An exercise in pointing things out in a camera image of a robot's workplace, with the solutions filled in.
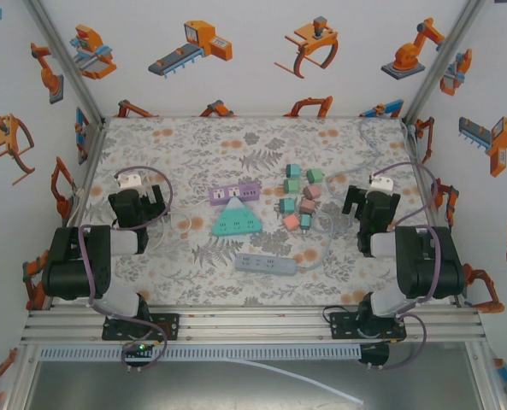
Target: white wall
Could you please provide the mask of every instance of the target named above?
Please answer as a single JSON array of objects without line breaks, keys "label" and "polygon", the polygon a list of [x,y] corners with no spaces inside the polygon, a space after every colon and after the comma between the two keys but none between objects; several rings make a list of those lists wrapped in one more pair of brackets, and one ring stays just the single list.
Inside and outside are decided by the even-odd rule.
[{"label": "white wall", "polygon": [[[27,317],[27,293],[21,281],[21,264],[34,261],[50,247],[54,230],[61,224],[56,201],[50,193],[50,175],[59,155],[78,184],[86,163],[79,167],[74,136],[78,99],[65,84],[62,101],[50,105],[48,90],[40,78],[40,65],[31,56],[30,43],[45,46],[23,2],[0,0],[0,115],[21,119],[35,143],[22,159],[36,167],[16,186],[21,170],[8,155],[0,158],[0,362],[16,347]],[[62,70],[47,57],[54,73]],[[18,133],[21,148],[25,137]],[[60,184],[68,194],[68,184]]]},{"label": "white wall", "polygon": [[[458,136],[461,116],[489,130],[507,116],[507,4],[487,3],[459,50],[473,51],[466,82],[454,97],[434,92],[421,118],[435,118],[427,165],[460,191],[453,237],[462,263],[485,269],[506,306],[503,313],[482,318],[492,348],[507,361],[507,168],[492,177],[484,150]],[[469,289],[469,300],[484,302],[488,294],[477,284]]]},{"label": "white wall", "polygon": [[[417,24],[427,17],[446,35],[464,5],[463,0],[43,3],[66,42],[75,36],[74,28],[84,24],[113,49],[117,70],[103,79],[85,79],[104,115],[114,115],[125,98],[161,115],[199,115],[217,99],[241,115],[285,114],[299,99],[328,95],[334,97],[333,115],[358,115],[398,98],[408,104],[427,71],[397,81],[380,66],[415,39]],[[274,62],[292,67],[295,59],[297,46],[284,36],[319,15],[339,32],[339,52],[332,64],[322,70],[304,61],[305,79],[276,67]],[[186,42],[183,24],[188,20],[214,25],[217,35],[233,43],[233,59],[209,56],[166,79],[150,73],[150,64]],[[70,44],[68,50],[75,54]],[[435,56],[435,44],[428,41],[420,62],[429,67]]]}]

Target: pink block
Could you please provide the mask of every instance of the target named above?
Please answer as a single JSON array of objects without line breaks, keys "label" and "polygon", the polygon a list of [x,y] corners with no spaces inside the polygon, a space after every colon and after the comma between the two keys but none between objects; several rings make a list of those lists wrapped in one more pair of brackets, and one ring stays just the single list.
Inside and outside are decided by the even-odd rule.
[{"label": "pink block", "polygon": [[301,226],[301,222],[298,220],[297,215],[289,215],[284,218],[284,225],[288,231],[295,231]]},{"label": "pink block", "polygon": [[301,214],[312,215],[315,211],[315,202],[310,199],[303,198],[301,201],[301,206],[298,210]]},{"label": "pink block", "polygon": [[318,199],[321,196],[321,189],[318,185],[308,185],[303,189],[303,195],[306,199]]}]

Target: gray floral pattern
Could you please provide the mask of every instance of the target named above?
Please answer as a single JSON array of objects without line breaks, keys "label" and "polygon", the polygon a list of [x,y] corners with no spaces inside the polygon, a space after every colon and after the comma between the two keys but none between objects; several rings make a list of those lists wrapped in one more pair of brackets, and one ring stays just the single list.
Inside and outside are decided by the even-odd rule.
[{"label": "gray floral pattern", "polygon": [[[117,191],[116,171],[146,165],[171,180],[173,214],[148,228],[150,241],[142,255],[112,258],[115,280],[141,292],[151,304],[213,305],[325,305],[357,302],[368,291],[395,280],[391,259],[364,258],[357,251],[358,221],[343,215],[348,185],[366,186],[368,176],[399,161],[407,161],[398,121],[381,119],[253,119],[181,118],[112,119],[103,144],[85,222],[110,225],[115,218],[107,195]],[[382,155],[377,156],[374,144]],[[301,166],[305,174],[320,168],[326,176],[350,170],[320,184],[315,227],[306,234],[289,232],[282,224],[278,203],[300,195],[285,195],[286,164]],[[422,205],[411,167],[391,170],[395,191],[402,195],[396,219]],[[164,198],[169,190],[152,173],[142,173],[146,184],[159,184]],[[257,182],[259,201],[245,202],[262,222],[253,235],[214,237],[211,229],[224,207],[207,202],[209,187]],[[190,230],[187,219],[192,220]],[[299,269],[290,277],[237,272],[238,252],[294,258],[300,267],[319,261],[328,244],[333,217],[333,241],[327,258],[314,270]],[[423,214],[408,225],[426,223]],[[163,233],[159,246],[154,247]]]}]

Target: teal power strip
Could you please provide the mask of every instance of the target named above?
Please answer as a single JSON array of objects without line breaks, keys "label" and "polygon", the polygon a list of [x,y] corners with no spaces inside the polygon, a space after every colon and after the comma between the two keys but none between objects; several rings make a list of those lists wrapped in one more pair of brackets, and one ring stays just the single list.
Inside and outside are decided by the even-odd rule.
[{"label": "teal power strip", "polygon": [[262,229],[261,221],[237,198],[233,197],[213,226],[216,237],[256,233]]}]

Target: teal block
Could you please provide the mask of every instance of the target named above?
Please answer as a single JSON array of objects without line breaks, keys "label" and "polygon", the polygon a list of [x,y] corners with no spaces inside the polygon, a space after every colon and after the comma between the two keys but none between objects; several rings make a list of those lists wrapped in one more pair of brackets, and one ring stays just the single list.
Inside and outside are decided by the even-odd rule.
[{"label": "teal block", "polygon": [[286,176],[288,178],[300,178],[301,177],[301,166],[297,164],[287,164]]},{"label": "teal block", "polygon": [[310,226],[312,225],[312,217],[310,215],[302,214],[300,221],[301,221],[301,229],[303,231],[310,229]]},{"label": "teal block", "polygon": [[281,214],[292,214],[295,212],[295,201],[292,199],[280,199],[280,213]]},{"label": "teal block", "polygon": [[261,221],[236,197],[230,198],[227,207],[213,226],[213,235],[226,237],[262,230]]},{"label": "teal block", "polygon": [[311,184],[319,184],[320,182],[323,181],[324,176],[325,175],[323,175],[323,172],[319,168],[310,169],[306,173],[306,178],[308,179],[308,182],[310,182]]},{"label": "teal block", "polygon": [[300,188],[298,186],[298,181],[295,179],[286,179],[284,181],[284,192],[286,194],[298,194]]}]

